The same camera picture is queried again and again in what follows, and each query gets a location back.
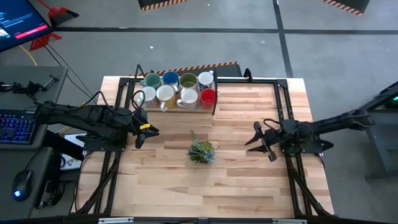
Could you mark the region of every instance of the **keyboard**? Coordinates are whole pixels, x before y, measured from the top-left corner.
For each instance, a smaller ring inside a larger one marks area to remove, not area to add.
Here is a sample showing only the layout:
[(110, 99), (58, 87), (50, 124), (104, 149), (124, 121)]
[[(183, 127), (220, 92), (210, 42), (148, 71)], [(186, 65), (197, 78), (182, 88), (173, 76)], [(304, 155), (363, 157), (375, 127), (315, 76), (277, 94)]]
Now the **keyboard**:
[(0, 110), (0, 144), (32, 144), (37, 127), (34, 112)]

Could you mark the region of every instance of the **succulent plant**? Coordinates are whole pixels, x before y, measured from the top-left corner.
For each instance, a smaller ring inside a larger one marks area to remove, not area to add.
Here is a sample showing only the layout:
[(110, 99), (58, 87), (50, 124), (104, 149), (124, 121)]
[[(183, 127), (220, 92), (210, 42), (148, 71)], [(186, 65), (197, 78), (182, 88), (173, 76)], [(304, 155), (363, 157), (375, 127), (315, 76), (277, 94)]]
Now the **succulent plant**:
[(193, 144), (188, 150), (188, 156), (190, 156), (191, 161), (198, 162), (214, 162), (214, 149), (211, 142), (205, 141), (200, 142), (197, 135), (191, 130)]

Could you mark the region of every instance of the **computer mouse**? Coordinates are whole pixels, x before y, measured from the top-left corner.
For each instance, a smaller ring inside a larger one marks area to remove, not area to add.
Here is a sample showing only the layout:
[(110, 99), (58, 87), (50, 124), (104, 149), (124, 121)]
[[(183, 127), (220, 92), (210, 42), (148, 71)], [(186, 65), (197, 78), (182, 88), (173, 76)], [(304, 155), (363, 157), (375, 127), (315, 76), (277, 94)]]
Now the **computer mouse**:
[(14, 178), (12, 183), (12, 196), (18, 202), (22, 202), (29, 198), (32, 183), (32, 171), (20, 171)]

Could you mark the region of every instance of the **green mug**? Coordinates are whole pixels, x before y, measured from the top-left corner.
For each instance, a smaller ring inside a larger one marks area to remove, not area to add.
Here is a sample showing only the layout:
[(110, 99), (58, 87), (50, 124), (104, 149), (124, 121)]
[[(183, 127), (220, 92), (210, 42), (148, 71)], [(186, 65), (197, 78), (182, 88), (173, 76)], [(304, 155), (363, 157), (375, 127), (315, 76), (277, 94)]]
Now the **green mug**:
[(162, 85), (162, 80), (160, 79), (160, 75), (156, 73), (150, 73), (145, 76), (144, 80), (139, 82), (142, 86), (147, 87), (153, 87), (157, 89)]
[(197, 90), (198, 78), (192, 73), (185, 73), (180, 77), (180, 88), (181, 91), (191, 89)]

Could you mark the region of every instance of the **warning stripe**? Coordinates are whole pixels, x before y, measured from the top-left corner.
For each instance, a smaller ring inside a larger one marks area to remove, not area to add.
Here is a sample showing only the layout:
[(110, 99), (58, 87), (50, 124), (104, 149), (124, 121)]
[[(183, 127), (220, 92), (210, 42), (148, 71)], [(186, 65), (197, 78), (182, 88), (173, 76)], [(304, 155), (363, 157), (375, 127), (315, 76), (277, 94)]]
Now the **warning stripe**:
[(321, 0), (321, 1), (323, 1), (325, 3), (328, 3), (328, 4), (331, 4), (332, 6), (336, 6), (339, 9), (348, 11), (348, 12), (354, 14), (354, 15), (357, 15), (357, 16), (362, 16), (363, 15), (363, 13), (360, 12), (359, 10), (354, 9), (352, 7), (349, 7), (349, 6), (345, 6), (344, 4), (338, 3), (336, 1), (333, 1), (333, 0)]
[(192, 66), (192, 67), (156, 71), (154, 73), (159, 74), (159, 75), (163, 75), (166, 72), (170, 72), (170, 71), (173, 71), (173, 72), (187, 72), (187, 71), (190, 71), (190, 70), (197, 70), (197, 69), (203, 69), (203, 68), (214, 68), (214, 67), (227, 66), (227, 65), (239, 65), (239, 63), (238, 62), (225, 62), (225, 63), (210, 64), (210, 65), (198, 65), (198, 66)]
[(156, 3), (156, 4), (151, 4), (149, 6), (142, 7), (141, 10), (149, 11), (149, 10), (153, 10), (153, 9), (162, 8), (165, 6), (171, 6), (173, 4), (178, 4), (181, 2), (185, 2), (185, 1), (189, 1), (189, 0), (169, 0), (169, 1), (162, 2), (162, 3)]

